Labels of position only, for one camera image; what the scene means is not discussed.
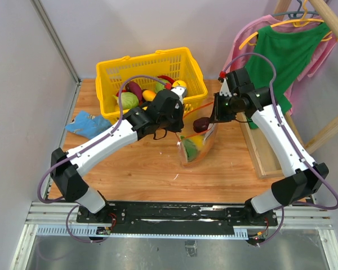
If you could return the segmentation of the clear zip top bag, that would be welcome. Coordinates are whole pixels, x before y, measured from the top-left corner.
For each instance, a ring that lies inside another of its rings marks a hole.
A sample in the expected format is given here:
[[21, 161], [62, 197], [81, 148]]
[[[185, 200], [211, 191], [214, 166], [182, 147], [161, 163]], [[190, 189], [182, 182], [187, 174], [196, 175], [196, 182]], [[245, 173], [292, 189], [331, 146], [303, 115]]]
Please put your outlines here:
[[209, 122], [213, 104], [209, 102], [183, 116], [184, 127], [176, 137], [180, 163], [184, 167], [203, 160], [215, 143], [218, 125]]

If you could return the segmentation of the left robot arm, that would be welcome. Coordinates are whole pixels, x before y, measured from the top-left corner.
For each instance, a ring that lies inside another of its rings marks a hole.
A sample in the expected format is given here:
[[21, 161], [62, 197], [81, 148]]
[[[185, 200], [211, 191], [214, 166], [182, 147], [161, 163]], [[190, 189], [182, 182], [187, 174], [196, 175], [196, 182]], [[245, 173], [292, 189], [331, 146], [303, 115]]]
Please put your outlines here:
[[50, 173], [61, 195], [69, 203], [84, 206], [96, 222], [109, 217], [109, 208], [98, 191], [91, 188], [83, 177], [98, 163], [121, 148], [152, 135], [160, 129], [180, 132], [183, 127], [185, 87], [162, 90], [146, 109], [136, 107], [109, 129], [88, 142], [64, 152], [56, 149], [51, 155]]

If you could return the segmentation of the yellow lemon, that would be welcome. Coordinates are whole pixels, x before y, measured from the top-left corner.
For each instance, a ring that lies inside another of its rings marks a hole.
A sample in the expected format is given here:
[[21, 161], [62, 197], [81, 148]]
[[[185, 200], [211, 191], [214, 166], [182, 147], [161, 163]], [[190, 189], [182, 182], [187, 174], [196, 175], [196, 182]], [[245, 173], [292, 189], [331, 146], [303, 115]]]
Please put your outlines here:
[[189, 138], [196, 146], [196, 148], [198, 150], [202, 149], [202, 147], [204, 146], [204, 135], [200, 134], [200, 135], [196, 135], [193, 136], [191, 138]]

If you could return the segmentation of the papaya half slice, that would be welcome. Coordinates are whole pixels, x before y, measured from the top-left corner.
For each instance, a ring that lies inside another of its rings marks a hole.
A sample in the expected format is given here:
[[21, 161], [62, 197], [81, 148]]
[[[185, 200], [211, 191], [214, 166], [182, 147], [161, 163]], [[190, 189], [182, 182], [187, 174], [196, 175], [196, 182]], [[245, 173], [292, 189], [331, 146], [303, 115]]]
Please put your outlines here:
[[208, 152], [210, 151], [216, 136], [216, 126], [214, 124], [210, 124], [209, 130], [200, 135], [201, 144], [199, 145], [198, 153], [199, 158], [204, 158]]

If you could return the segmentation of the dark mangosteen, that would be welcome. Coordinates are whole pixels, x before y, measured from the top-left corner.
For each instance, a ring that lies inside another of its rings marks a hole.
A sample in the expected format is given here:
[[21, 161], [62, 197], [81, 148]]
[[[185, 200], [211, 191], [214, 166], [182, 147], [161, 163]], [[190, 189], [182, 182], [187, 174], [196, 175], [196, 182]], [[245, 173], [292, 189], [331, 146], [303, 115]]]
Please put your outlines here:
[[210, 124], [210, 118], [209, 117], [198, 118], [193, 122], [193, 130], [196, 133], [204, 132], [208, 129], [209, 124]]

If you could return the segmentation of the yellow plastic basket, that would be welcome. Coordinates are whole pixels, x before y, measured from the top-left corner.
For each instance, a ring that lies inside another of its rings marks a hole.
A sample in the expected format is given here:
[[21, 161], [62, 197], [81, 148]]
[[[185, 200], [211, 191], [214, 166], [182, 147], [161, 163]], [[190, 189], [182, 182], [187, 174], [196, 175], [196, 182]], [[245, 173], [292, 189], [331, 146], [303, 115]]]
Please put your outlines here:
[[96, 65], [96, 94], [102, 116], [111, 123], [119, 119], [119, 111], [115, 109], [117, 102], [114, 95], [119, 91], [123, 82], [135, 75], [151, 77], [166, 75], [174, 80], [184, 81], [188, 87], [188, 94], [184, 98], [186, 113], [200, 107], [208, 96], [201, 69], [186, 47], [102, 61]]

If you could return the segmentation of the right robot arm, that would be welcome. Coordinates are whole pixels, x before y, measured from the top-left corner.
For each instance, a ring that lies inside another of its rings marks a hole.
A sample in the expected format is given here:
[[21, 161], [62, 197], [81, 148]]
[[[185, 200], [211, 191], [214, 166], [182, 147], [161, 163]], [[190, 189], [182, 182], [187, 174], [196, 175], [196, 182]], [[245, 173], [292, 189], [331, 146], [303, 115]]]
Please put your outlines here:
[[255, 88], [246, 69], [221, 72], [220, 92], [215, 93], [211, 123], [226, 123], [244, 113], [262, 131], [274, 151], [284, 178], [261, 195], [248, 199], [243, 215], [256, 225], [273, 209], [287, 206], [316, 193], [329, 169], [318, 164], [302, 147], [282, 115], [269, 87]]

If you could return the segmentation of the watermelon slice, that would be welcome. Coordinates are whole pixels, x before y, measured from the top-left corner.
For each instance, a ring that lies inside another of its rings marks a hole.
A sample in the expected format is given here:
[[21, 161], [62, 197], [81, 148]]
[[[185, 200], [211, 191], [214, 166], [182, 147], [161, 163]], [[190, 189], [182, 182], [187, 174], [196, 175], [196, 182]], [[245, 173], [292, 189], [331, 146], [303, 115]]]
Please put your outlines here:
[[180, 136], [179, 139], [180, 141], [178, 142], [178, 148], [181, 162], [183, 164], [193, 162], [199, 154], [198, 146], [190, 138]]

